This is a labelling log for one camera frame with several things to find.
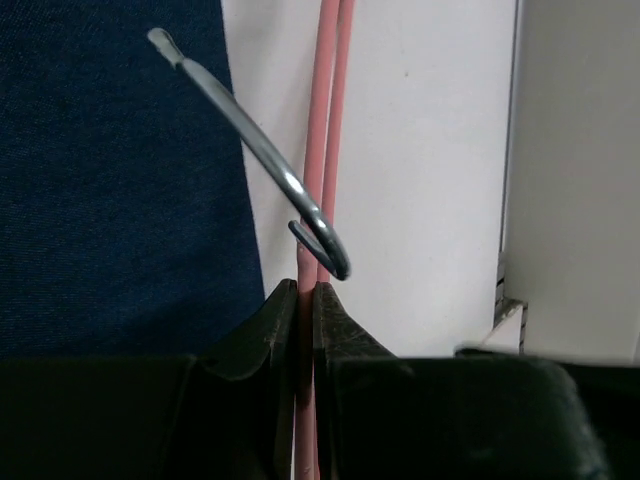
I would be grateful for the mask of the pink hanger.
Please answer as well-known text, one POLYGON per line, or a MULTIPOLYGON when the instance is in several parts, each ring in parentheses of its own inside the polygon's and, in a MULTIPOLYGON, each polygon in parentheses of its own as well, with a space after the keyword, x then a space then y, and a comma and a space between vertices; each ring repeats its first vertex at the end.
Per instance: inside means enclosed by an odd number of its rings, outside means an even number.
POLYGON ((233 95, 204 66, 185 56, 159 27, 147 38, 226 118, 264 170, 298 211, 288 227, 296 237, 298 269, 297 392, 294 416, 294 476, 320 476, 313 384, 312 299, 316 283, 345 280, 351 264, 333 226, 342 118, 354 14, 352 1, 321 4, 312 72, 303 176, 297 176, 272 141, 233 95))

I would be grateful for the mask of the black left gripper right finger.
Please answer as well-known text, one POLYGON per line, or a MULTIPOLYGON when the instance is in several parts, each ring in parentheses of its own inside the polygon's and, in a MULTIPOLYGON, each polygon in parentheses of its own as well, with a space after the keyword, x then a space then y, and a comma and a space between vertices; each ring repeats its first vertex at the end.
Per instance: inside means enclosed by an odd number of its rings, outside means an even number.
POLYGON ((317 368, 345 359, 394 358, 345 310, 334 287, 318 282, 313 294, 313 351, 317 368))

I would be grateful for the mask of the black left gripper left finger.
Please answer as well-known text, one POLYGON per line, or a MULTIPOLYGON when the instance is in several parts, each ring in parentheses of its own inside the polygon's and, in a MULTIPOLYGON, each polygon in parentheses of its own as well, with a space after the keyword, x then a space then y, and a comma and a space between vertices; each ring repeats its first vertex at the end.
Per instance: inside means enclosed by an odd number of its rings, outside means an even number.
POLYGON ((263 369, 274 376, 287 372, 296 306, 297 283, 284 279, 253 315, 200 358, 201 365, 230 382, 253 378, 263 369))

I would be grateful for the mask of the dark blue denim trousers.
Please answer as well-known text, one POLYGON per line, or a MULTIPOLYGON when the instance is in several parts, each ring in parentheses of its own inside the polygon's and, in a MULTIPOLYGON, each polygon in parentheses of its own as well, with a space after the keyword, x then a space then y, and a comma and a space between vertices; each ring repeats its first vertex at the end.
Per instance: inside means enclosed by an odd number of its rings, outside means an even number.
POLYGON ((1 354, 200 354, 263 303, 217 1, 1 5, 1 354))

